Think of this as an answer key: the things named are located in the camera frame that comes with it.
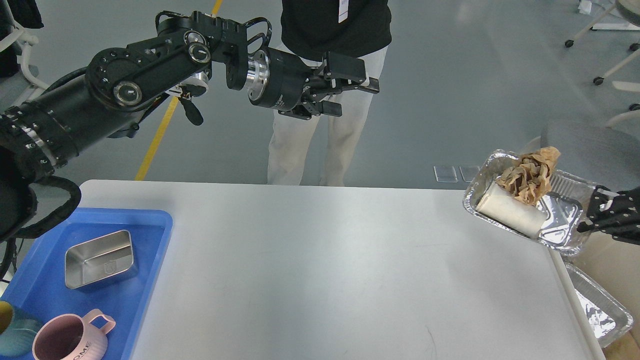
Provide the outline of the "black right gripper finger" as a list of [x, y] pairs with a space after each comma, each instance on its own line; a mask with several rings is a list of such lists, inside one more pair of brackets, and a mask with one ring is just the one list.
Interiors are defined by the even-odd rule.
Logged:
[[640, 245], [640, 224], [638, 223], [598, 224], [598, 231], [611, 235], [615, 241]]
[[577, 231], [598, 231], [599, 224], [640, 224], [639, 202], [639, 187], [613, 195], [606, 187], [599, 186], [590, 198], [586, 221], [578, 224]]

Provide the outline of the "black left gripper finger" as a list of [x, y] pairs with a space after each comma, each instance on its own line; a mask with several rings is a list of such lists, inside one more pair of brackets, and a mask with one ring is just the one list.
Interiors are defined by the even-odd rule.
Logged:
[[300, 105], [302, 106], [301, 114], [303, 118], [322, 115], [332, 117], [343, 116], [342, 105], [337, 102], [304, 97], [301, 99]]
[[336, 52], [326, 52], [312, 73], [312, 94], [333, 96], [345, 91], [380, 92], [379, 80], [366, 73], [365, 61]]

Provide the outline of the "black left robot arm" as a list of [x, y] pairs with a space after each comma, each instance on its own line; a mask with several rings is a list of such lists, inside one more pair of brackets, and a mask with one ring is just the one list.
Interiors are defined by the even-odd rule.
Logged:
[[34, 100], [1, 115], [1, 240], [36, 239], [70, 217], [82, 194], [56, 169], [107, 137], [130, 137], [146, 116], [173, 96], [194, 125], [203, 118], [192, 103], [205, 94], [211, 64], [226, 67], [229, 89], [247, 89], [252, 105], [284, 116], [342, 116], [327, 96], [345, 91], [376, 94], [363, 60], [326, 52], [308, 67], [269, 43], [272, 28], [252, 38], [245, 23], [195, 11], [162, 11], [157, 36], [106, 48], [90, 64], [59, 79]]

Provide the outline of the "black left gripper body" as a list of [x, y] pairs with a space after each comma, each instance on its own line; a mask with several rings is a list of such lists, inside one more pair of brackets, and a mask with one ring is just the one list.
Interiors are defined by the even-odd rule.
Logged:
[[245, 88], [249, 102], [272, 109], [284, 116], [309, 120], [302, 116], [302, 98], [313, 95], [313, 71], [297, 55], [276, 48], [263, 47], [249, 55]]

